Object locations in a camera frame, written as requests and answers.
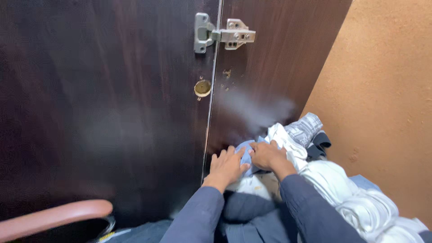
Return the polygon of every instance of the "textured wall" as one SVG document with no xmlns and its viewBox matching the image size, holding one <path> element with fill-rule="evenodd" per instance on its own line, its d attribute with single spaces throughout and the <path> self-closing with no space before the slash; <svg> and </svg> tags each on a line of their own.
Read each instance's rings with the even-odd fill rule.
<svg viewBox="0 0 432 243">
<path fill-rule="evenodd" d="M 354 1 L 306 112 L 330 160 L 432 228 L 432 1 Z"/>
</svg>

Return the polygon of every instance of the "wood grain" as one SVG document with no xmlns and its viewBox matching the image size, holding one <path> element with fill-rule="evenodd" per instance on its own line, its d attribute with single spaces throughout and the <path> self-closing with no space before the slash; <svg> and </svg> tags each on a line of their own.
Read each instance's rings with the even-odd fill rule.
<svg viewBox="0 0 432 243">
<path fill-rule="evenodd" d="M 257 35 L 254 43 L 235 51 L 220 46 L 207 158 L 228 145 L 265 136 L 276 122 L 284 125 L 299 118 L 350 4 L 224 1 L 221 28 L 226 28 L 227 18 L 236 18 Z"/>
<path fill-rule="evenodd" d="M 200 186 L 210 0 L 0 3 L 0 220 L 107 199 L 119 227 L 167 218 Z"/>
</svg>

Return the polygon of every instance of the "concealed cabinet hinge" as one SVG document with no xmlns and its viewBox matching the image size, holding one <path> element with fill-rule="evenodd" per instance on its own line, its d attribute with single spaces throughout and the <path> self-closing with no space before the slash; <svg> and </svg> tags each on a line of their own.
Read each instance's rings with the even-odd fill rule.
<svg viewBox="0 0 432 243">
<path fill-rule="evenodd" d="M 235 50 L 246 42 L 255 41 L 255 31 L 249 30 L 240 19 L 227 19 L 226 29 L 217 30 L 209 15 L 195 15 L 195 52 L 206 53 L 206 48 L 215 41 L 225 42 L 226 50 Z"/>
</svg>

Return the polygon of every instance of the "gray patterned cloth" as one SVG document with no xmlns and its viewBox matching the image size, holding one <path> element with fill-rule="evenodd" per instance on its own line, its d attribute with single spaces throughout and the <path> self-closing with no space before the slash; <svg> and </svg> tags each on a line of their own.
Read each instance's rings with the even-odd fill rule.
<svg viewBox="0 0 432 243">
<path fill-rule="evenodd" d="M 306 148 L 312 141 L 312 138 L 321 130 L 323 124 L 317 115 L 308 112 L 288 126 L 285 126 L 285 131 L 298 144 Z"/>
</svg>

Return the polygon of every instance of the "blue long-sleeve shirt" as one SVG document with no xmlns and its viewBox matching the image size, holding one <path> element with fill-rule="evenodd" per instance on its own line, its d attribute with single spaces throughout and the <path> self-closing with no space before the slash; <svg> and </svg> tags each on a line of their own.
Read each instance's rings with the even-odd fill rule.
<svg viewBox="0 0 432 243">
<path fill-rule="evenodd" d="M 357 231 L 299 175 L 280 184 L 280 194 L 295 219 L 304 243 L 365 243 Z M 224 199 L 213 187 L 202 187 L 189 199 L 161 243 L 213 242 Z"/>
</svg>

